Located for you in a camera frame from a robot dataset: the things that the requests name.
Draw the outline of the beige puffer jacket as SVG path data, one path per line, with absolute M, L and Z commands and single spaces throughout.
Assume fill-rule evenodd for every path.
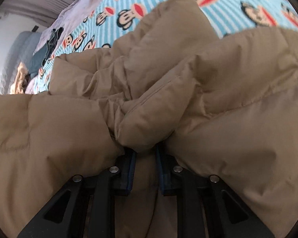
M 203 44 L 146 89 L 78 87 L 0 95 L 0 236 L 16 237 L 73 175 L 138 153 L 134 187 L 116 203 L 117 237 L 175 237 L 174 199 L 158 193 L 149 150 L 217 174 L 275 237 L 298 225 L 298 33 L 246 30 Z

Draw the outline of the striped beige garment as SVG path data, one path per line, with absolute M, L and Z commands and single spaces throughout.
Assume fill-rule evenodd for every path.
M 26 87 L 28 85 L 29 73 L 28 69 L 23 62 L 20 62 L 15 80 L 10 87 L 10 95 L 25 93 Z

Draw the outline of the folded blue jeans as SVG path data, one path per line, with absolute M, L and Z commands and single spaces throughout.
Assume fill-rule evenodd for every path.
M 33 57 L 30 60 L 30 63 L 27 64 L 30 79 L 33 79 L 39 74 L 39 70 L 45 65 L 47 60 L 50 58 L 63 31 L 63 27 L 53 29 L 49 39 L 45 42 L 43 47 L 34 53 Z

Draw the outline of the grey padded headboard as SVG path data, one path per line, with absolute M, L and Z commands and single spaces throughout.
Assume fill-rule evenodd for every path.
M 33 57 L 42 33 L 24 31 L 14 40 L 8 50 L 3 69 L 0 72 L 0 94 L 10 93 L 20 63 L 28 64 Z

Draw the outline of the blue monkey print blanket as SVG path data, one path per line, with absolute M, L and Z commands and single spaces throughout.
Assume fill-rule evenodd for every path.
M 276 28 L 298 33 L 288 0 L 103 0 L 39 70 L 34 91 L 76 88 L 85 75 L 105 89 L 112 69 L 135 93 L 203 44 Z

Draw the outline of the grey left curtain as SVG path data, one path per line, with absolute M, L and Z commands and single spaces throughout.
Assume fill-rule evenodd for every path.
M 49 27 L 73 0 L 4 0 L 0 11 L 17 14 Z

